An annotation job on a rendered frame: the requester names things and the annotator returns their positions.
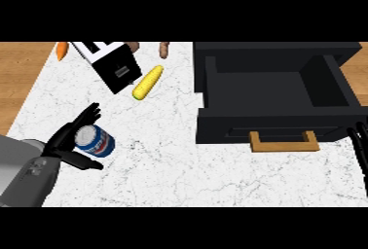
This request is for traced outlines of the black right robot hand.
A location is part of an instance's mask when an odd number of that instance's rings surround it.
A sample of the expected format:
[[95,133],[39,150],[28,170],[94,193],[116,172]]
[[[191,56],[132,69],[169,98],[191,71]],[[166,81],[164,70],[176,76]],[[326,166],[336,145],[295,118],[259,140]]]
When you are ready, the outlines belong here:
[[368,196],[368,127],[364,122],[358,122],[355,128],[346,129],[352,141],[357,160],[364,174],[365,193]]

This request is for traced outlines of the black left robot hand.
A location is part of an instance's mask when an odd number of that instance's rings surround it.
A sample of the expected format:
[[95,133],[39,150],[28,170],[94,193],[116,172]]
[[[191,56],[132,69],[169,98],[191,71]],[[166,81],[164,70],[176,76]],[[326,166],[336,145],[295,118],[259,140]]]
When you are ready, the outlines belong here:
[[92,160],[91,157],[74,151],[79,129],[86,125],[95,124],[96,120],[101,118],[99,112],[99,104],[94,102],[82,111],[76,120],[60,128],[45,145],[42,153],[45,157],[60,158],[62,162],[80,170],[104,169],[101,162]]

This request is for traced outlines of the blue can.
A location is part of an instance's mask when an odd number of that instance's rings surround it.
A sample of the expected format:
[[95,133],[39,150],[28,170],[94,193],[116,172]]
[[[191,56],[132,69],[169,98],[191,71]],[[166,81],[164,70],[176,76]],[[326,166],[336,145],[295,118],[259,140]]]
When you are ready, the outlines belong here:
[[116,149],[116,139],[111,134],[96,125],[86,125],[76,135],[77,147],[98,158],[111,155]]

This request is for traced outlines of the black drawer front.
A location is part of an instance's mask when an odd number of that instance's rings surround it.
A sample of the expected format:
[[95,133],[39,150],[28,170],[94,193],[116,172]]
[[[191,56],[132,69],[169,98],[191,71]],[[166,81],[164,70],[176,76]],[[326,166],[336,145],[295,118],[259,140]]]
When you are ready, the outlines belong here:
[[249,132],[258,131],[265,142],[297,142],[302,132],[312,130],[320,142],[348,137],[346,129],[367,122],[368,107],[312,108],[201,108],[197,117],[197,144],[238,144],[249,142]]

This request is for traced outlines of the yellow corn cob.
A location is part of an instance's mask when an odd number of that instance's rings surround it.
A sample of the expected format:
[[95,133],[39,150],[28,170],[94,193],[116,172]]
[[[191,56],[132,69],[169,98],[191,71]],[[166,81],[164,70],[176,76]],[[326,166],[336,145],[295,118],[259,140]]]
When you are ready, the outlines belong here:
[[156,86],[161,77],[163,71],[164,67],[161,65],[157,65],[142,78],[139,84],[136,85],[132,91],[132,96],[136,100],[142,100],[147,94],[151,92],[153,87]]

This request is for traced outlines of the black and white toaster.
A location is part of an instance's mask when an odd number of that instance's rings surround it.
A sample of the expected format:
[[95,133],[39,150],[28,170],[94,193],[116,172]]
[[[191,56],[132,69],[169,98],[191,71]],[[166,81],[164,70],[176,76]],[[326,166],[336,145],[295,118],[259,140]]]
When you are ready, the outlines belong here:
[[130,46],[125,42],[73,42],[73,45],[117,94],[142,76]]

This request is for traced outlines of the orange carrot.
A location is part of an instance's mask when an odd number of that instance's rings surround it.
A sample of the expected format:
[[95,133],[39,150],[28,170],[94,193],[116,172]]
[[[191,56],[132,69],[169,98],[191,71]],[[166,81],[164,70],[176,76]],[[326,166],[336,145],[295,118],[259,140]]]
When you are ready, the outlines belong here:
[[57,56],[58,56],[58,60],[62,60],[67,53],[70,50],[70,43],[68,42],[60,42],[58,46],[57,46]]

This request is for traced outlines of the black cabinet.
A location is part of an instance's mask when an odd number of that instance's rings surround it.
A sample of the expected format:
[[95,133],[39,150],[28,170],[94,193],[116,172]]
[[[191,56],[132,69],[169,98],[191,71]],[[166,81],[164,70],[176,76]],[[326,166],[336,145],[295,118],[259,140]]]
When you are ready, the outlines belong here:
[[361,49],[358,42],[194,42],[194,91],[204,92],[210,56],[216,57],[222,73],[293,72],[317,55],[330,55],[343,65]]

